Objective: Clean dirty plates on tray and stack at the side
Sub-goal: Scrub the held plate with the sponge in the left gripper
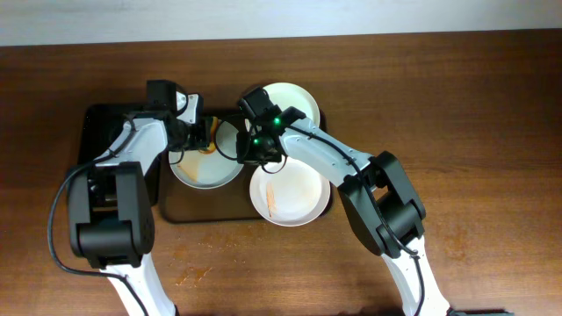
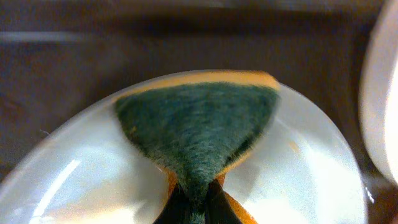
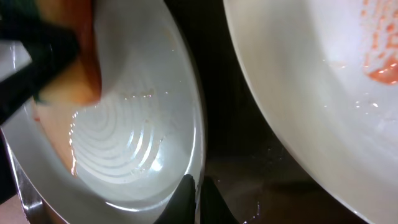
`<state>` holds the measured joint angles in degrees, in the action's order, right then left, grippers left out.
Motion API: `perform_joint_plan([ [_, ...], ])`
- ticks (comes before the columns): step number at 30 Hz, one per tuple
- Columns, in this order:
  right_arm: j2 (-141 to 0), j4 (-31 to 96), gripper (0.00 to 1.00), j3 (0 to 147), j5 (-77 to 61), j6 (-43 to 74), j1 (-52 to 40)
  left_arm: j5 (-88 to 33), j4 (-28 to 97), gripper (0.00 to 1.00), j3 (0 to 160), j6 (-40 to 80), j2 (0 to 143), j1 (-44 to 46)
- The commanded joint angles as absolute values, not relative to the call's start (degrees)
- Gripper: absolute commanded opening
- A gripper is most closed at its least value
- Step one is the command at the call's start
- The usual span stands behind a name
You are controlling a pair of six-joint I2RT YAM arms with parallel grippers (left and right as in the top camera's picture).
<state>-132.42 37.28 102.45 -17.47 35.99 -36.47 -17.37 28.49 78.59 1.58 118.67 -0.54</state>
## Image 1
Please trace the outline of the pale blue-white plate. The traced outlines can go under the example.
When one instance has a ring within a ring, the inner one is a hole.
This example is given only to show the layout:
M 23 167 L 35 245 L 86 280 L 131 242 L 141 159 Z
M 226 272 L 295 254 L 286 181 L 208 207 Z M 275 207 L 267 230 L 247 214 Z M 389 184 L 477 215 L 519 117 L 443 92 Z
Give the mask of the pale blue-white plate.
M 238 130 L 230 123 L 219 119 L 215 135 L 216 150 L 212 154 L 201 154 L 199 150 L 169 152 L 169 165 L 172 173 L 182 183 L 196 189 L 215 189 L 223 186 L 242 170 L 242 165 L 231 161 L 223 155 L 235 158 L 236 134 Z

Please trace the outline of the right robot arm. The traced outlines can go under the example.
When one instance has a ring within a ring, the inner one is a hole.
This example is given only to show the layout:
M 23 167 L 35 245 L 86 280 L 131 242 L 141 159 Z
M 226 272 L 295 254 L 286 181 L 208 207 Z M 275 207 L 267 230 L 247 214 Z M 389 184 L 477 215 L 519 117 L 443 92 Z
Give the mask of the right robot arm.
M 237 160 L 264 164 L 290 157 L 327 178 L 338 190 L 350 227 L 363 246 L 381 257 L 406 315 L 451 315 L 425 250 L 426 209 L 398 159 L 346 146 L 292 106 L 285 110 L 257 87 L 238 102 L 250 123 L 237 136 Z

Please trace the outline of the green and yellow sponge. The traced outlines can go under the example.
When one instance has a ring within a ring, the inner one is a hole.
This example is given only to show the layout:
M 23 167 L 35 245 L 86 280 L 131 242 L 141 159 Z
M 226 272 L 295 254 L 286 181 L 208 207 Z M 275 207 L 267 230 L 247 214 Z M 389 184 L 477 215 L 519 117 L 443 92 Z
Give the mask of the green and yellow sponge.
M 206 148 L 199 149 L 201 154 L 212 154 L 216 150 L 215 146 L 215 135 L 218 128 L 219 119 L 217 117 L 212 117 L 212 123 L 210 127 L 210 143 Z

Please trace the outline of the white plate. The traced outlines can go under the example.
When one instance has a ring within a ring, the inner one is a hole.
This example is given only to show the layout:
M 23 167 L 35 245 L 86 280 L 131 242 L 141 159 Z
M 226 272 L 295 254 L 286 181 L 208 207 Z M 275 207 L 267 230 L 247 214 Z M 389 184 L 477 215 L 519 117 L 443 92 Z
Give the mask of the white plate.
M 294 107 L 303 112 L 317 126 L 321 126 L 321 111 L 313 96 L 304 88 L 294 83 L 271 83 L 257 86 L 245 93 L 251 95 L 255 90 L 265 90 L 270 101 L 281 111 Z
M 258 167 L 249 183 L 258 214 L 278 226 L 303 226 L 324 213 L 330 202 L 328 179 L 304 162 L 270 162 Z

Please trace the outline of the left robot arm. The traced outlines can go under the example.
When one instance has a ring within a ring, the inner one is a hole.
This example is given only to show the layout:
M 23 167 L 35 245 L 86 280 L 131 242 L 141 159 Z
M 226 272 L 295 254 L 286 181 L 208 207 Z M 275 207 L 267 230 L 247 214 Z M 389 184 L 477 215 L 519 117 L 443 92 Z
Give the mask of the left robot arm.
M 151 255 L 155 221 L 145 176 L 163 152 L 185 154 L 211 143 L 204 99 L 168 80 L 147 83 L 147 102 L 122 116 L 120 133 L 64 180 L 69 241 L 85 277 L 110 281 L 131 315 L 175 315 Z

